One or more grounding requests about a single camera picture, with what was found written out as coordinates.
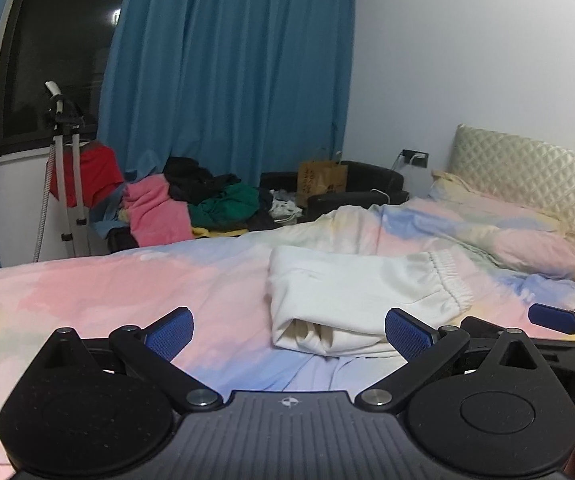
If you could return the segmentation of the white sweatpants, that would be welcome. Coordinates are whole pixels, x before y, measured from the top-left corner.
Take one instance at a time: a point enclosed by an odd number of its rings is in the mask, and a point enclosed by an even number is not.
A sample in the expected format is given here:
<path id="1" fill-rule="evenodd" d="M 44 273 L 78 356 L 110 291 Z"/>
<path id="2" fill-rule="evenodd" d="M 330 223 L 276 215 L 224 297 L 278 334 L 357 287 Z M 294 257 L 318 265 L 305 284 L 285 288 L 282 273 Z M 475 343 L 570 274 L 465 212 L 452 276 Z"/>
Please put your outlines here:
<path id="1" fill-rule="evenodd" d="M 393 356 L 385 336 L 392 308 L 432 327 L 470 310 L 460 259 L 456 249 L 381 257 L 275 248 L 268 275 L 272 342 L 326 358 Z"/>

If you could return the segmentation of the pastel pillow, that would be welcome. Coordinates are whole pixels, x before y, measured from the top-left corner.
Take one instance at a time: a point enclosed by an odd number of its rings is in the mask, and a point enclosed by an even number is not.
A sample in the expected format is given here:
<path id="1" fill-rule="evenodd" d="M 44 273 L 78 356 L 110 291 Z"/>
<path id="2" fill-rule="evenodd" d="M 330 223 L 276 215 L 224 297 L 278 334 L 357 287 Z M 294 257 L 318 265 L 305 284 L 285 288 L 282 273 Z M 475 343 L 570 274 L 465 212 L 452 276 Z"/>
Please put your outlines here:
<path id="1" fill-rule="evenodd" d="M 575 281 L 575 233 L 555 214 L 499 200 L 444 171 L 433 173 L 429 198 L 468 224 L 458 229 L 458 240 L 498 266 Z"/>

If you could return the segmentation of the quilted cream headboard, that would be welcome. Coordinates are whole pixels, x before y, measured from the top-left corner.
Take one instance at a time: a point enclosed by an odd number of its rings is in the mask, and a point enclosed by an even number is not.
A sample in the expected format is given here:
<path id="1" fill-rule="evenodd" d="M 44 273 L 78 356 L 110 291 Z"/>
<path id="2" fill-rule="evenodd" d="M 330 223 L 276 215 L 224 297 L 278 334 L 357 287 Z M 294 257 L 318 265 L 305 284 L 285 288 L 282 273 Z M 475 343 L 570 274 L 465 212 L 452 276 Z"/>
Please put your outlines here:
<path id="1" fill-rule="evenodd" d="M 553 214 L 575 237 L 575 152 L 569 148 L 459 125 L 448 171 L 478 192 Z"/>

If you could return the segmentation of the pink garment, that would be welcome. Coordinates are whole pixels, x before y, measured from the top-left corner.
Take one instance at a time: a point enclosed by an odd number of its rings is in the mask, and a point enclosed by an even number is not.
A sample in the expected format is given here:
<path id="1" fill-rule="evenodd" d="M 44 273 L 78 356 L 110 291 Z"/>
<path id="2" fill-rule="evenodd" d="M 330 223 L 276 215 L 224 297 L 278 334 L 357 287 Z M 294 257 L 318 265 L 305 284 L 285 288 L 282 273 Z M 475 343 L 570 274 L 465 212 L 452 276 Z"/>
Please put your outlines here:
<path id="1" fill-rule="evenodd" d="M 193 240 L 188 204 L 169 196 L 169 183 L 153 174 L 126 185 L 122 196 L 130 232 L 140 247 Z"/>

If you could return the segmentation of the green garment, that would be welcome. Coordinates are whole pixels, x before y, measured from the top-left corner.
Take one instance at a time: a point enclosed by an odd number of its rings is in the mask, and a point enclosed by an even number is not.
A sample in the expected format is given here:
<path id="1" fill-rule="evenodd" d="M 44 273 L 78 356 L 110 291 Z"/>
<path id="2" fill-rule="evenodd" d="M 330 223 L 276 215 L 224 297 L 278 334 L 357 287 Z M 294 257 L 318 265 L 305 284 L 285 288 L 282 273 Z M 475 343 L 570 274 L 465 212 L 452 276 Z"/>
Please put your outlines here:
<path id="1" fill-rule="evenodd" d="M 193 228 L 226 231 L 245 226 L 258 211 L 269 211 L 272 204 L 273 196 L 268 190 L 238 182 L 202 203 L 188 205 L 188 214 Z"/>

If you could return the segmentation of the black garment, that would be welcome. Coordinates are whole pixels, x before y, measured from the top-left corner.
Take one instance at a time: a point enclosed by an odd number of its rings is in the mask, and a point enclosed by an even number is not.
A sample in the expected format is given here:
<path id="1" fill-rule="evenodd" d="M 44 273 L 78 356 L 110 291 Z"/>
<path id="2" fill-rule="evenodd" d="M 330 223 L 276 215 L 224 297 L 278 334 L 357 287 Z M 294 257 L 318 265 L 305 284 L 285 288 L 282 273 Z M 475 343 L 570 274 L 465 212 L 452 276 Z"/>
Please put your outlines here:
<path id="1" fill-rule="evenodd" d="M 214 176 L 190 157 L 170 156 L 162 174 L 169 184 L 169 197 L 191 205 L 198 205 L 222 194 L 229 185 L 240 183 L 235 174 Z"/>

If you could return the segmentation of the red garment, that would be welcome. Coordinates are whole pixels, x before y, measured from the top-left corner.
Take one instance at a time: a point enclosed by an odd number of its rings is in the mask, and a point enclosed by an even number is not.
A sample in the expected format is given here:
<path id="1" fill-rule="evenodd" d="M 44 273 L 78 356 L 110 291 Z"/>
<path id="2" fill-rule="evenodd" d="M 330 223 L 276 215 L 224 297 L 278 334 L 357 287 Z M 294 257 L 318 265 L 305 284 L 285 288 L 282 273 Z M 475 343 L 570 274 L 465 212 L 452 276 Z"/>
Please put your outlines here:
<path id="1" fill-rule="evenodd" d="M 72 208 L 76 206 L 76 191 L 71 148 L 65 148 L 63 164 L 67 206 Z M 82 203 L 86 208 L 92 208 L 100 203 L 124 182 L 115 152 L 109 146 L 97 141 L 86 144 L 81 149 L 80 174 Z"/>

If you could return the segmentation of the brown paper bag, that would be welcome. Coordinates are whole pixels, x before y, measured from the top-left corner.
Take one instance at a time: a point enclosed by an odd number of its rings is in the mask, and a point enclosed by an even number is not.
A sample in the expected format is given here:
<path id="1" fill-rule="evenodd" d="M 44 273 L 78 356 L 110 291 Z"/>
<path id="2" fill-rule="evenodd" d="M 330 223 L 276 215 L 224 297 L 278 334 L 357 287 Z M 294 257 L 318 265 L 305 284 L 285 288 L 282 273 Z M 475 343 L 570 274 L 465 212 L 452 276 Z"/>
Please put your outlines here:
<path id="1" fill-rule="evenodd" d="M 306 208 L 310 197 L 342 193 L 347 186 L 347 166 L 342 164 L 342 151 L 328 159 L 307 160 L 297 171 L 296 205 Z"/>

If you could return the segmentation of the white garment steamer stand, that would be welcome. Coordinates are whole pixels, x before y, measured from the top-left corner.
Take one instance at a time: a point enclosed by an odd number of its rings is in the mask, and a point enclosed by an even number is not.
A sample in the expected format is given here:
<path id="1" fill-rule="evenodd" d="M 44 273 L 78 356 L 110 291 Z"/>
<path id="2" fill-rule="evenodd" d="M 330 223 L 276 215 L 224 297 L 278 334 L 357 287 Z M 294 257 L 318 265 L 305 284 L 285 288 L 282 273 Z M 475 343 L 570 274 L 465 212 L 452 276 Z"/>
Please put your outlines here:
<path id="1" fill-rule="evenodd" d="M 86 122 L 80 108 L 63 94 L 62 89 L 54 80 L 47 80 L 44 88 L 50 99 L 48 106 L 48 128 L 52 129 L 52 141 L 48 148 L 48 162 L 46 163 L 42 202 L 37 230 L 36 242 L 34 243 L 32 261 L 38 262 L 41 257 L 46 219 L 48 218 L 48 202 L 51 195 L 52 177 L 56 177 L 57 203 L 60 207 L 60 215 L 65 225 L 60 231 L 60 240 L 63 242 L 67 257 L 77 255 L 74 229 L 79 228 L 86 243 L 89 243 L 89 235 L 86 232 L 88 218 L 86 218 L 86 206 L 83 203 L 83 186 L 81 171 L 81 133 Z M 71 154 L 71 177 L 74 182 L 74 205 L 68 205 L 66 185 L 66 140 L 69 140 Z"/>

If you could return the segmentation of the right blue curtain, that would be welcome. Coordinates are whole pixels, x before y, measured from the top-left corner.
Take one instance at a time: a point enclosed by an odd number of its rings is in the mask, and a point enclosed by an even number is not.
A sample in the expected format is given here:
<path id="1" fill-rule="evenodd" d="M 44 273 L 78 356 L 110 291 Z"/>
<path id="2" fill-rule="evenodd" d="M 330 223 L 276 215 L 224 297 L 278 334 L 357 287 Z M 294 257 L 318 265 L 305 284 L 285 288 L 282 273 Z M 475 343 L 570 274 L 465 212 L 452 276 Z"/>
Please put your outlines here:
<path id="1" fill-rule="evenodd" d="M 169 156 L 257 183 L 344 142 L 355 0 L 124 0 L 100 139 L 119 167 Z"/>

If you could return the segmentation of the dark window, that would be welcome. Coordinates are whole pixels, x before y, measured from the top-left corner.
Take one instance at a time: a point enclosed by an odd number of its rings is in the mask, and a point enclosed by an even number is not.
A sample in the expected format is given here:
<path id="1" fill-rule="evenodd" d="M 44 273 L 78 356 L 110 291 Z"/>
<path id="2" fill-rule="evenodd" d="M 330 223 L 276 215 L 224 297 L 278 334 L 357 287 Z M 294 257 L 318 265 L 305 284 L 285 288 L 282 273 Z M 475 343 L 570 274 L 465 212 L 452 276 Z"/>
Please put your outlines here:
<path id="1" fill-rule="evenodd" d="M 47 81 L 95 132 L 122 0 L 14 0 L 0 54 L 0 155 L 45 148 L 52 130 Z"/>

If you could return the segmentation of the wall power outlet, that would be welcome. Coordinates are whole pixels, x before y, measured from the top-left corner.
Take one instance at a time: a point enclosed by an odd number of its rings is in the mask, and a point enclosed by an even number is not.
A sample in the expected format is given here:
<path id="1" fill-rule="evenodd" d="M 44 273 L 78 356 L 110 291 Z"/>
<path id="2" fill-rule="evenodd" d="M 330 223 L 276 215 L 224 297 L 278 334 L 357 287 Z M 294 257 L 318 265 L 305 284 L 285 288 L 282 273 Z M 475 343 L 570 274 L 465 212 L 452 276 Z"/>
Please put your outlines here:
<path id="1" fill-rule="evenodd" d="M 429 164 L 429 154 L 415 150 L 402 150 L 401 157 L 405 165 L 426 168 Z"/>

